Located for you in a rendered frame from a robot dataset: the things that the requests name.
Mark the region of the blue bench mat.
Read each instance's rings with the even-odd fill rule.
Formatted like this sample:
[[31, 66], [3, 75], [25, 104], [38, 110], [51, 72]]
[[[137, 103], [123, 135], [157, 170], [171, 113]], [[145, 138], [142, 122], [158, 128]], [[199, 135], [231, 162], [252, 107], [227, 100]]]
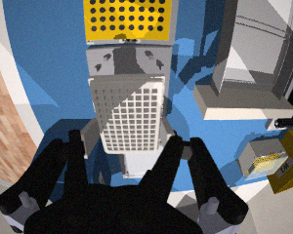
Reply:
[[[88, 78], [83, 0], [2, 0], [9, 41], [24, 91], [46, 131], [82, 130], [96, 118]], [[244, 180], [237, 159], [249, 141], [283, 139], [267, 131], [269, 119], [204, 120], [194, 85], [210, 85], [219, 49], [226, 0], [179, 0], [166, 118], [183, 140], [200, 137], [229, 188]], [[107, 154], [111, 186], [139, 184], [123, 178], [118, 154]]]

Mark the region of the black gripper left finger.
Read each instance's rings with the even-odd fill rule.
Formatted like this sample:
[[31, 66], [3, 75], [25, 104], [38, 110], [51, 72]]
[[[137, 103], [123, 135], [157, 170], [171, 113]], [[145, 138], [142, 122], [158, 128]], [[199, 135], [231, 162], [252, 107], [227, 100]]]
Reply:
[[81, 131], [69, 131], [68, 136], [69, 142], [53, 139], [21, 178], [0, 194], [0, 211], [16, 233], [23, 233], [28, 217], [46, 207], [66, 160], [63, 214], [72, 226], [80, 227], [90, 222], [92, 214], [84, 160], [88, 159], [101, 136], [98, 119], [93, 118]]

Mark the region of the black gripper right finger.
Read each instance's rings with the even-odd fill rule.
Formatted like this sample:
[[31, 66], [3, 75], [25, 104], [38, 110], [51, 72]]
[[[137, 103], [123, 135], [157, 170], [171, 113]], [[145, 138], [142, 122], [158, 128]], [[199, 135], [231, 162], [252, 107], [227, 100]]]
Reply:
[[122, 225], [130, 231], [148, 226], [160, 197], [168, 201], [183, 159], [188, 160], [199, 209], [197, 224], [203, 234], [236, 234], [248, 213], [248, 205], [227, 186], [203, 140], [182, 140], [166, 117], [160, 118], [159, 135], [164, 148], [153, 168], [146, 171], [121, 205]]

